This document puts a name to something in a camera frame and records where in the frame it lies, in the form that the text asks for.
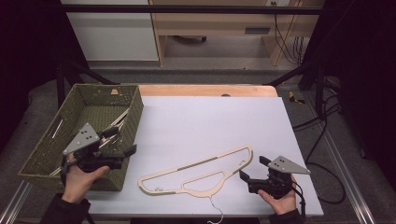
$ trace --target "floor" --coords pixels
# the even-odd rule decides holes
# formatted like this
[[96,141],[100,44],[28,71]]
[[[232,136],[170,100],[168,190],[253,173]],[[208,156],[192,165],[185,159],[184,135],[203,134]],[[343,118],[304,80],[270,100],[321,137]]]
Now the floor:
[[[296,65],[282,60],[280,66],[273,67],[264,45],[259,37],[243,38],[208,36],[202,43],[196,39],[181,37],[169,38],[163,66],[156,63],[92,63],[92,69],[111,80],[128,83],[213,83],[213,84],[255,84],[268,83],[281,77]],[[300,77],[294,77],[276,89],[283,98],[292,126],[312,119],[316,114],[312,109],[312,91],[299,91],[296,87]],[[298,101],[290,100],[290,91]],[[325,91],[325,97],[332,95]],[[4,211],[12,199],[21,180],[17,172],[35,147],[41,134],[49,126],[56,113],[56,87],[47,83],[31,92],[31,104],[25,112],[20,126],[9,140],[0,158],[0,209]],[[296,139],[304,157],[306,157],[318,139],[323,122],[306,129],[296,131]],[[342,172],[352,181],[343,181],[346,185],[346,199],[339,204],[322,202],[323,217],[312,217],[306,223],[396,223],[396,193],[387,184],[374,161],[364,160],[342,113],[328,117],[328,125],[323,139],[319,142],[311,161],[328,167],[342,180]],[[335,201],[342,197],[336,178],[321,169],[312,166],[312,179],[317,194],[324,200]],[[32,187],[24,205],[17,216],[16,223],[36,223],[45,211],[51,192]],[[116,223],[113,219],[97,217],[97,223]],[[118,219],[119,223],[129,223]]]

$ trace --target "hand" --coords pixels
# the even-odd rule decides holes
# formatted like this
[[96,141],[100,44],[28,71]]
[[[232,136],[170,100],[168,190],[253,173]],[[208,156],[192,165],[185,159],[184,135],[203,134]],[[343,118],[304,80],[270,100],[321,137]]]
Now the hand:
[[110,170],[108,166],[102,166],[92,173],[85,173],[76,165],[69,168],[66,175],[66,187],[62,199],[69,203],[81,203],[85,194],[91,188],[93,181],[105,175]]
[[[291,180],[296,183],[293,175],[291,176]],[[274,199],[271,195],[269,195],[262,189],[259,189],[258,193],[267,203],[271,205],[277,215],[283,215],[296,209],[296,194],[293,190],[289,191],[288,194],[280,199]]]

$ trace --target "black sleeve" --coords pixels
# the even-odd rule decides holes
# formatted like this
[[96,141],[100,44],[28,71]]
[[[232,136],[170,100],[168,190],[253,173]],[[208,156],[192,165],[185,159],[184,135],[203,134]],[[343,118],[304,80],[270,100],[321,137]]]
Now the black sleeve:
[[80,204],[62,200],[62,194],[56,194],[41,218],[41,224],[80,224],[88,214],[91,204],[84,199]]
[[291,212],[285,213],[283,215],[273,214],[269,216],[271,224],[303,224],[303,218],[301,217],[298,209]]

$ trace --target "aluminum rail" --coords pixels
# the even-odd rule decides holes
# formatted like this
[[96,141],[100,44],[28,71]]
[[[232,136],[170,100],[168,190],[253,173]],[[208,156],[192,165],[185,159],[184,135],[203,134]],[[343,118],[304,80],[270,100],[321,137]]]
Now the aluminum rail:
[[[317,115],[314,105],[313,95],[304,91],[304,98],[306,99],[309,108],[314,116]],[[324,124],[319,124],[320,131],[323,130]],[[355,213],[361,222],[361,224],[375,224],[374,217],[368,207],[366,201],[364,201],[363,196],[361,195],[361,191],[358,188],[355,180],[353,179],[352,174],[349,172],[346,163],[341,157],[337,146],[332,140],[331,134],[325,130],[324,140],[327,144],[327,149],[332,159],[332,163],[334,164],[335,170],[339,174],[340,179],[343,181],[346,187],[346,194],[355,210]]]
[[11,201],[0,216],[0,224],[11,224],[14,222],[31,189],[32,185],[22,180]]

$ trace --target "gray plastic part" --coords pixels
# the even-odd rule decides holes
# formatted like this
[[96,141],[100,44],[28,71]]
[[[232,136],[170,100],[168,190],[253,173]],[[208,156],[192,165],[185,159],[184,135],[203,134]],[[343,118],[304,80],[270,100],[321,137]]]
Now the gray plastic part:
[[311,175],[311,171],[283,156],[279,156],[268,163],[268,167],[285,174]]
[[64,155],[68,155],[72,152],[90,146],[99,141],[100,141],[99,135],[93,129],[91,124],[86,123],[84,126],[82,126],[81,130],[79,130],[76,137],[66,147],[66,149],[64,150]]

